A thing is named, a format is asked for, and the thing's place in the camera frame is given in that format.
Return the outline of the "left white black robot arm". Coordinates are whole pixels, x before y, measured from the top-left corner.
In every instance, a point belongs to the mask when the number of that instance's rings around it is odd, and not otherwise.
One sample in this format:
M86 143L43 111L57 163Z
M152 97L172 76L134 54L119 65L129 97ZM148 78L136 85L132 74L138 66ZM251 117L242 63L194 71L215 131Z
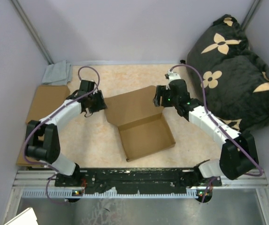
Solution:
M65 175L65 181L71 186L78 185L82 179L79 166L61 153L59 132L81 113L87 117L106 108L96 82L82 80L79 89L54 112L27 124L24 155Z

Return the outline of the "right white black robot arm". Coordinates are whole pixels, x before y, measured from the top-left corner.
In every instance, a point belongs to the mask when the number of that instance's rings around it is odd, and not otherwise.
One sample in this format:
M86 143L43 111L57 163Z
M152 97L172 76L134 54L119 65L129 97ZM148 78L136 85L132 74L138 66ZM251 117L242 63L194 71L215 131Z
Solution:
M219 159L197 165L194 182L205 185L211 177L226 176L230 180L249 174L259 168L254 137L249 132L239 132L221 122L196 98L191 98L183 79L168 85L156 86L153 99L155 106L174 107L177 113L202 129L220 147Z

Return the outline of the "brown cardboard box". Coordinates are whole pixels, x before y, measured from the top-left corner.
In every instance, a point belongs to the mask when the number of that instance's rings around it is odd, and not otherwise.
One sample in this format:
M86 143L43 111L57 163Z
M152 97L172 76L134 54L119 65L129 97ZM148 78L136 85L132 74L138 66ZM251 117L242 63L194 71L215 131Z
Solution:
M176 141L163 115L153 103L156 87L148 86L107 97L107 122L117 127L126 161L130 162L175 146Z

